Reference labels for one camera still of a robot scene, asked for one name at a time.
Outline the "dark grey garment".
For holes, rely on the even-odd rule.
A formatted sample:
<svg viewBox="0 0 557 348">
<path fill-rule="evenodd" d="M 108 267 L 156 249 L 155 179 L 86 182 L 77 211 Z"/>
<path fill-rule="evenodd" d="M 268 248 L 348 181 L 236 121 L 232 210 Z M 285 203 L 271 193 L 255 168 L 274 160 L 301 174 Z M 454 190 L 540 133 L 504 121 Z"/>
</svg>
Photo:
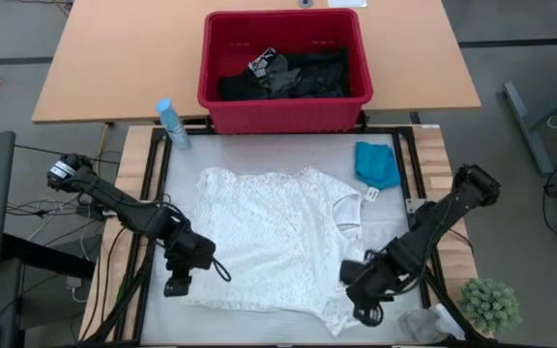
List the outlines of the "dark grey garment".
<svg viewBox="0 0 557 348">
<path fill-rule="evenodd" d="M 266 99 L 288 98 L 291 90 L 300 82 L 302 69 L 290 68 L 287 58 L 279 54 L 263 70 L 259 85 Z"/>
</svg>

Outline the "light blue air freshener bottle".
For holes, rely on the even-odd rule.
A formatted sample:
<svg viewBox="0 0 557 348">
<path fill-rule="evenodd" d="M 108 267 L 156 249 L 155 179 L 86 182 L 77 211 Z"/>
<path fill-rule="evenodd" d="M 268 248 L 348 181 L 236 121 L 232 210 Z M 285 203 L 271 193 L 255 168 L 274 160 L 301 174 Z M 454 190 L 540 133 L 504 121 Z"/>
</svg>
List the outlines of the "light blue air freshener bottle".
<svg viewBox="0 0 557 348">
<path fill-rule="evenodd" d="M 188 133 L 176 112 L 172 100 L 164 98 L 157 102 L 156 110 L 159 113 L 160 123 L 178 149 L 188 149 L 191 145 Z"/>
</svg>

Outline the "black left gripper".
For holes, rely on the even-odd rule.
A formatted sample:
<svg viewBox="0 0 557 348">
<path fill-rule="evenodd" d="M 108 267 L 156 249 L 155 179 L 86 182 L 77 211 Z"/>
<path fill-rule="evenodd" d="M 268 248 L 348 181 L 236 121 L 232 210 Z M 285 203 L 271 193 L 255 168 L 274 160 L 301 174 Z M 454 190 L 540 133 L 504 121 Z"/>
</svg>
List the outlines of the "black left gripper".
<svg viewBox="0 0 557 348">
<path fill-rule="evenodd" d="M 187 295 L 191 286 L 191 269 L 208 270 L 211 266 L 216 245 L 210 239 L 199 235 L 189 226 L 179 227 L 163 239 L 166 268 L 171 272 L 165 283 L 166 297 Z"/>
</svg>

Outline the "red plastic laundry basket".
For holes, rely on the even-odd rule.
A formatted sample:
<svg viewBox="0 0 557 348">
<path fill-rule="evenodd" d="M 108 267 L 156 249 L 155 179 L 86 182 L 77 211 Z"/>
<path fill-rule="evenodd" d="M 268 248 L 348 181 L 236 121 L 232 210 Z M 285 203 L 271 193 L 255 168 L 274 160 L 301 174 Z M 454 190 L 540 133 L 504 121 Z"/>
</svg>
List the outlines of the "red plastic laundry basket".
<svg viewBox="0 0 557 348">
<path fill-rule="evenodd" d="M 221 77 L 241 73 L 268 47 L 280 54 L 347 51 L 345 98 L 224 101 Z M 204 29 L 198 101 L 219 133 L 345 131 L 373 89 L 357 14 L 349 9 L 215 12 Z"/>
</svg>

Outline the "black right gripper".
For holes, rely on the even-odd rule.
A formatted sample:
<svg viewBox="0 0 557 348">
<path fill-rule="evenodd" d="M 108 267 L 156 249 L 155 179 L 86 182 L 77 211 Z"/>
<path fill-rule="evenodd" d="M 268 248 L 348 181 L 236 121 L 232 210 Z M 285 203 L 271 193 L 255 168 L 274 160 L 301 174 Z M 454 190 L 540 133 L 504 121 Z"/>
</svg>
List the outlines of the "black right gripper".
<svg viewBox="0 0 557 348">
<path fill-rule="evenodd" d="M 412 275 L 386 250 L 369 249 L 364 261 L 341 262 L 339 280 L 346 286 L 346 294 L 354 305 L 377 305 L 390 302 L 394 293 L 408 286 Z"/>
</svg>

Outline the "blue garment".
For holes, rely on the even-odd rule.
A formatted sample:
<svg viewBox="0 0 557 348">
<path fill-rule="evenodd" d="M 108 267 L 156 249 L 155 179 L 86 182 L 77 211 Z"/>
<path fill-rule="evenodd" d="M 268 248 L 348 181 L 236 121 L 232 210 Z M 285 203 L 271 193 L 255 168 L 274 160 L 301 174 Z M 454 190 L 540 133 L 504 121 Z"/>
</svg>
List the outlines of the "blue garment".
<svg viewBox="0 0 557 348">
<path fill-rule="evenodd" d="M 400 185 L 394 151 L 388 145 L 359 141 L 355 146 L 355 176 L 367 186 L 365 200 L 374 202 L 385 189 Z"/>
</svg>

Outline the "grey metal table leg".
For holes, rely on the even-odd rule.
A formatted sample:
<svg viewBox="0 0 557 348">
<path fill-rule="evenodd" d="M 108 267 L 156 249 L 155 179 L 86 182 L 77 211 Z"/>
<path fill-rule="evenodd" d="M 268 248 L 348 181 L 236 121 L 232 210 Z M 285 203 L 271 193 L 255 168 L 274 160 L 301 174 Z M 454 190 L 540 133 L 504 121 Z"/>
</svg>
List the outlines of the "grey metal table leg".
<svg viewBox="0 0 557 348">
<path fill-rule="evenodd" d="M 539 128 L 551 116 L 557 114 L 557 95 L 546 100 L 538 108 L 529 110 L 512 82 L 507 81 L 503 84 L 502 94 L 521 128 L 537 167 L 543 175 L 551 174 L 553 164 L 539 134 Z"/>
</svg>

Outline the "light wood side board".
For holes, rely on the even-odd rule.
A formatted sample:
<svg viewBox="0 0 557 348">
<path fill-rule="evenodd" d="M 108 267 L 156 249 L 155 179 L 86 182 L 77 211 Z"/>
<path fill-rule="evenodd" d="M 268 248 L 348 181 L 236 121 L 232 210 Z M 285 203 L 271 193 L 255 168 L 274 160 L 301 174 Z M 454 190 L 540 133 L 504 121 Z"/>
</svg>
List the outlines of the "light wood side board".
<svg viewBox="0 0 557 348">
<path fill-rule="evenodd" d="M 115 186 L 135 198 L 141 196 L 153 131 L 151 126 L 130 127 L 122 151 Z M 139 247 L 134 248 L 132 239 L 133 233 L 125 231 L 117 218 L 110 217 L 104 222 L 99 258 L 79 329 L 83 341 L 99 328 L 115 306 L 118 294 L 124 291 L 129 259 L 135 258 L 135 271 L 142 265 L 147 240 L 142 238 Z"/>
<path fill-rule="evenodd" d="M 403 156 L 407 166 L 410 194 L 415 198 L 438 201 L 446 196 L 453 181 L 441 129 L 437 125 L 411 126 L 413 139 L 401 143 L 401 149 L 413 154 Z M 444 283 L 448 297 L 459 307 L 461 287 L 478 272 L 464 219 L 460 219 L 437 245 L 432 267 L 437 280 Z"/>
</svg>

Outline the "white power adapter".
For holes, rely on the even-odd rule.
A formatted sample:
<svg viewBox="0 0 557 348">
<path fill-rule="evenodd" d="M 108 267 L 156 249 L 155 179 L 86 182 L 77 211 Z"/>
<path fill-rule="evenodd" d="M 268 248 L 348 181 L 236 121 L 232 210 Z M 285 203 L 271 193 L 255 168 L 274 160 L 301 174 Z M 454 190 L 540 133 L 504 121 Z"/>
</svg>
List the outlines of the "white power adapter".
<svg viewBox="0 0 557 348">
<path fill-rule="evenodd" d="M 85 299 L 81 299 L 76 295 L 76 292 L 81 289 L 83 286 L 83 280 L 78 277 L 68 276 L 66 278 L 66 289 L 70 291 L 72 298 L 75 302 L 84 304 L 86 303 Z"/>
</svg>

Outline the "white lace garment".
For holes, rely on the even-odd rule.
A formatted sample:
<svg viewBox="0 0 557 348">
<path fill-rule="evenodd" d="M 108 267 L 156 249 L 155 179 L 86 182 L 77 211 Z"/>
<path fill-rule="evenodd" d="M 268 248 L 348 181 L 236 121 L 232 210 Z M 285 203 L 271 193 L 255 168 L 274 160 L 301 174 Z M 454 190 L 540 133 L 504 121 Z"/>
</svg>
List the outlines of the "white lace garment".
<svg viewBox="0 0 557 348">
<path fill-rule="evenodd" d="M 343 260 L 364 257 L 362 195 L 317 169 L 236 174 L 206 168 L 193 229 L 216 244 L 228 282 L 196 272 L 186 305 L 318 318 L 331 335 L 356 325 L 339 281 Z"/>
</svg>

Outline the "black white patterned garment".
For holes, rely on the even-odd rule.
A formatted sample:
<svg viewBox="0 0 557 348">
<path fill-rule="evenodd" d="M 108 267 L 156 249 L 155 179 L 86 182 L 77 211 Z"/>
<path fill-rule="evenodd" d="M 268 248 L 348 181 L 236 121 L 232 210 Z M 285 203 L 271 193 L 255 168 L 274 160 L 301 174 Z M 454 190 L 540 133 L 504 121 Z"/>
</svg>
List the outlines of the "black white patterned garment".
<svg viewBox="0 0 557 348">
<path fill-rule="evenodd" d="M 267 75 L 267 68 L 273 63 L 277 57 L 277 51 L 273 47 L 268 47 L 253 61 L 248 62 L 248 70 L 256 78 L 262 78 Z"/>
</svg>

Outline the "clear plastic spray bottle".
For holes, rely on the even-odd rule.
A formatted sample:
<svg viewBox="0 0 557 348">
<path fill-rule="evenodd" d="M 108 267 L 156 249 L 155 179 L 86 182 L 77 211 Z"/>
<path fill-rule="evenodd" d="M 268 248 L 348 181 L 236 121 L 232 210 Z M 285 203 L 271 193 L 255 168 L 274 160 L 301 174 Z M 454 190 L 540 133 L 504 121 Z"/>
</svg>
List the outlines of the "clear plastic spray bottle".
<svg viewBox="0 0 557 348">
<path fill-rule="evenodd" d="M 440 342 L 449 336 L 465 339 L 464 330 L 442 304 L 409 310 L 397 322 L 403 333 L 419 343 Z"/>
</svg>

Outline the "tan wooden desk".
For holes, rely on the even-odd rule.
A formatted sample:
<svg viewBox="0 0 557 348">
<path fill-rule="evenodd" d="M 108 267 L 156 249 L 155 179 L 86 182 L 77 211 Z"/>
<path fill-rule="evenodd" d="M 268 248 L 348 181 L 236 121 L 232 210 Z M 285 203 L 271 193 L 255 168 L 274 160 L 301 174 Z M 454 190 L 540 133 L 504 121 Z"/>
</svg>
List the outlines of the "tan wooden desk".
<svg viewBox="0 0 557 348">
<path fill-rule="evenodd" d="M 204 22 L 217 11 L 295 10 L 298 0 L 74 0 L 33 113 L 37 124 L 154 121 L 197 100 Z M 373 111 L 481 102 L 441 0 L 366 0 L 357 11 Z"/>
</svg>

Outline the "green artificial plant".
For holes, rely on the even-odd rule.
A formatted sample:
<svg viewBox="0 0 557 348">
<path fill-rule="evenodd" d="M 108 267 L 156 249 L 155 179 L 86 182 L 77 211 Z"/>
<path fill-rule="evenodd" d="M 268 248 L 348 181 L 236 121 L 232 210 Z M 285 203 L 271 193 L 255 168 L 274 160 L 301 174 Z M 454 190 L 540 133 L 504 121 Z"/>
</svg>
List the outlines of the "green artificial plant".
<svg viewBox="0 0 557 348">
<path fill-rule="evenodd" d="M 514 290 L 489 278 L 471 278 L 461 288 L 458 305 L 483 334 L 502 334 L 521 321 Z"/>
</svg>

